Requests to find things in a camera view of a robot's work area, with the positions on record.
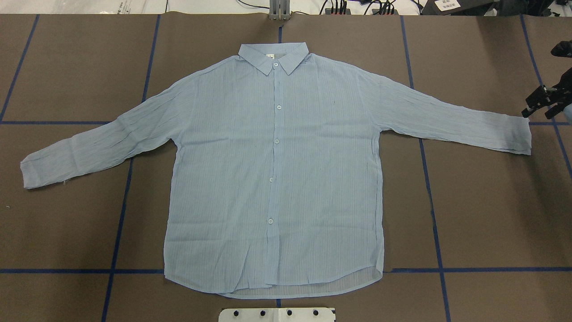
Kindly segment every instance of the robotic arm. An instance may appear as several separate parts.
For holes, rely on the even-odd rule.
[[[572,40],[561,41],[550,53],[558,57],[572,58]],[[552,87],[539,86],[532,94],[526,98],[527,107],[522,111],[522,116],[529,117],[536,110],[543,107],[550,107],[545,115],[547,119],[552,119],[556,114],[563,112],[572,124],[572,68],[567,70],[560,82]]]

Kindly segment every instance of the light blue shirt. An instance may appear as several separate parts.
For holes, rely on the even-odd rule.
[[[564,108],[564,116],[566,117],[568,123],[572,125],[572,104]]]
[[[389,129],[516,154],[531,148],[522,117],[443,103],[308,54],[305,43],[258,44],[30,154],[21,169],[30,189],[172,139],[165,277],[239,299],[324,296],[382,277],[378,142]]]

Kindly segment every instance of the shirt sleeve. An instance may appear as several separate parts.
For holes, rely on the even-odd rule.
[[[182,129],[177,96],[174,84],[113,122],[28,155],[20,162],[24,188],[41,187],[111,168],[175,138]]]
[[[529,120],[444,103],[389,78],[361,71],[366,112],[381,131],[530,155]]]
[[[570,125],[572,125],[572,104],[564,107],[564,116]]]

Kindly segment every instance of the shirt shoulder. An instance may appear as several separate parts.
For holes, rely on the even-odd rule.
[[[194,72],[188,76],[181,78],[180,80],[173,83],[173,86],[175,86],[175,85],[187,85],[187,84],[191,83],[193,80],[196,80],[202,76],[205,76],[214,70],[222,68],[223,66],[231,64],[231,63],[233,63],[237,60],[240,60],[240,59],[242,59],[242,58],[240,58],[240,56],[238,56],[238,55],[230,56],[226,59],[223,59],[223,60],[217,62],[214,65],[211,65],[205,69],[199,70],[197,72]]]
[[[348,62],[333,60],[331,58],[323,57],[314,53],[311,53],[308,56],[309,59],[313,60],[320,68],[342,68],[356,73],[371,73]]]

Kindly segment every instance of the grid line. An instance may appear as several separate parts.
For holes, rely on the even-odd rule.
[[[534,73],[537,76],[538,82],[542,85],[542,78],[540,77],[540,72],[538,71],[538,67],[536,65],[536,60],[534,59],[534,54],[533,54],[533,48],[532,46],[530,46],[530,40],[529,40],[529,33],[526,30],[526,25],[525,25],[525,16],[521,14],[521,25],[522,25],[522,31],[525,34],[525,41],[526,41],[526,46],[529,49],[529,56],[530,56],[530,61],[532,61],[533,63],[533,67],[534,67]]]
[[[26,46],[24,46],[24,50],[22,51],[22,55],[20,56],[20,61],[18,61],[18,66],[16,67],[14,78],[12,78],[12,83],[10,83],[10,88],[8,89],[8,93],[6,94],[6,100],[4,101],[4,105],[2,106],[2,112],[0,112],[0,121],[2,121],[2,119],[4,118],[6,109],[8,109],[8,102],[10,101],[10,97],[12,96],[12,91],[14,90],[14,86],[16,85],[16,79],[18,79],[18,75],[20,74],[20,69],[22,68],[22,64],[24,63],[24,58],[26,57],[28,48],[30,47],[32,36],[34,35],[35,28],[38,25],[38,20],[39,20],[39,14],[37,14],[36,18],[34,19],[34,23],[32,24],[32,29],[30,29],[30,34],[28,35],[28,39],[26,41]]]
[[[498,272],[572,272],[572,266],[514,266],[514,267],[443,267],[444,273],[498,273]],[[109,274],[111,269],[74,268],[2,268],[0,274]],[[114,274],[164,274],[163,269],[115,269]],[[394,268],[383,273],[439,273],[439,268]]]
[[[411,60],[409,57],[409,48],[407,46],[407,33],[405,30],[405,20],[403,19],[402,15],[399,16],[399,19],[401,21],[403,47],[405,50],[405,59],[407,62],[407,73],[409,74],[410,87],[411,89],[415,89],[413,85],[413,73],[411,72]],[[447,285],[445,283],[445,273],[443,272],[443,260],[441,258],[441,248],[439,246],[439,232],[437,231],[437,220],[435,218],[435,208],[433,207],[433,196],[431,194],[431,183],[429,182],[429,172],[427,170],[427,159],[425,157],[425,147],[423,146],[423,139],[419,139],[419,149],[421,151],[421,161],[423,163],[425,185],[427,188],[427,194],[429,195],[429,203],[431,205],[431,219],[433,221],[433,239],[435,241],[435,253],[437,256],[437,264],[439,265],[438,272],[441,281],[441,292],[443,293],[443,306],[445,309],[445,318],[447,322],[451,322],[451,312],[449,310],[449,299],[447,296]]]
[[[105,125],[111,121],[0,121],[0,124],[12,125],[85,125],[98,124]]]
[[[141,98],[141,102],[143,103],[147,99],[147,90],[149,88],[149,78],[151,76],[151,68],[153,66],[153,55],[155,53],[155,45],[157,44],[157,34],[159,31],[159,23],[161,22],[161,15],[157,14],[157,21],[155,22],[155,31],[153,33],[153,42],[151,44],[151,53],[149,55],[149,65],[147,66],[147,74],[145,76],[145,86],[143,89],[143,97]],[[119,254],[119,245],[121,242],[121,232],[123,230],[123,222],[125,219],[125,211],[127,208],[127,196],[129,194],[129,188],[131,186],[131,177],[133,175],[133,159],[131,157],[129,159],[129,171],[127,173],[127,182],[125,184],[125,193],[123,195],[123,203],[121,205],[121,215],[119,217],[119,224],[117,226],[117,236],[115,240],[115,247],[113,249],[113,259],[111,264],[111,270],[109,272],[109,280],[108,280],[108,287],[107,291],[105,292],[105,301],[104,301],[104,308],[101,313],[101,322],[105,322],[107,319],[107,312],[109,308],[109,301],[111,299],[111,291],[113,288],[113,278],[115,276],[116,265],[117,265],[117,256]]]

